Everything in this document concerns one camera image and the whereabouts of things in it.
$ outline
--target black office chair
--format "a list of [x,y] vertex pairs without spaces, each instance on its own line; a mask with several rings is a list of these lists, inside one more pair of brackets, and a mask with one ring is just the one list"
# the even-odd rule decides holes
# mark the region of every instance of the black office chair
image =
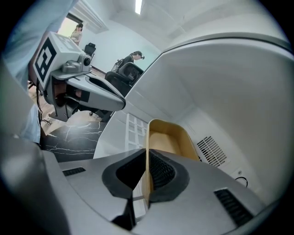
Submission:
[[85,46],[85,50],[84,50],[84,52],[87,54],[87,55],[89,55],[89,56],[91,56],[91,60],[93,59],[93,56],[95,55],[95,51],[96,51],[96,48],[95,48],[95,44],[93,44],[93,43],[89,43],[88,45],[86,45]]
[[[144,71],[137,65],[132,62],[128,62],[119,69],[119,73],[115,73],[113,71],[107,72],[105,80],[110,82],[112,86],[114,86],[124,97],[126,97],[143,72]],[[113,112],[97,110],[95,113],[102,118],[102,122],[107,123]]]

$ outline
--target person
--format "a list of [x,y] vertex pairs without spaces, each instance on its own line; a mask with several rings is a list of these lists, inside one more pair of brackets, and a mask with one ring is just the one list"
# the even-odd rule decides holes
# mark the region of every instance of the person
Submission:
[[76,45],[79,45],[79,42],[82,39],[82,36],[83,36],[82,31],[83,31],[83,24],[80,23],[77,25],[72,35],[70,36],[70,38],[74,41]]
[[[38,0],[22,16],[11,32],[2,58],[12,77],[28,93],[28,77],[37,84],[33,61],[48,32],[57,32],[68,12],[78,0]],[[64,93],[66,85],[56,87],[55,95]],[[36,105],[30,110],[20,138],[40,143],[41,127]]]
[[134,61],[140,60],[140,59],[144,59],[145,57],[143,56],[142,52],[140,52],[139,50],[129,54],[125,59],[122,60],[121,64],[119,65],[119,69],[126,63],[128,62],[132,62],[134,63]]

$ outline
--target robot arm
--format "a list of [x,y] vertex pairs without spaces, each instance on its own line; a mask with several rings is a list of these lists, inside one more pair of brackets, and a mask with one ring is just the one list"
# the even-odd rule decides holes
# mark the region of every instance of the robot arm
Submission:
[[[71,39],[50,32],[34,61],[34,71],[46,102],[55,112],[50,116],[67,121],[78,110],[119,111],[125,99],[108,81],[91,73],[91,57]],[[55,96],[55,84],[65,83],[65,95]],[[81,97],[75,95],[81,90]]]

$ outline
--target woman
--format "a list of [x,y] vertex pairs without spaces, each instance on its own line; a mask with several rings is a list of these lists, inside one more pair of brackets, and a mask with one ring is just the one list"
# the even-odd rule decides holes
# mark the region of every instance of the woman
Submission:
[[143,56],[142,52],[140,52],[139,50],[131,53],[130,55],[128,55],[125,59],[123,59],[121,61],[121,63],[119,64],[119,69],[126,63],[128,62],[133,62],[134,63],[134,60],[137,61],[137,60],[140,60],[140,59],[145,59],[145,57]]
[[83,24],[80,23],[77,25],[77,27],[73,31],[72,35],[70,36],[71,40],[73,40],[76,45],[79,45],[79,42],[82,39],[82,36],[83,36],[82,30],[83,30]]

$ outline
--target ceiling light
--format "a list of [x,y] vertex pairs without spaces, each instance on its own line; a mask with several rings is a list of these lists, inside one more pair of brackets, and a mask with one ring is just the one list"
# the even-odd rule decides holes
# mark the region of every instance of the ceiling light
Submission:
[[142,0],[136,0],[135,12],[141,14]]

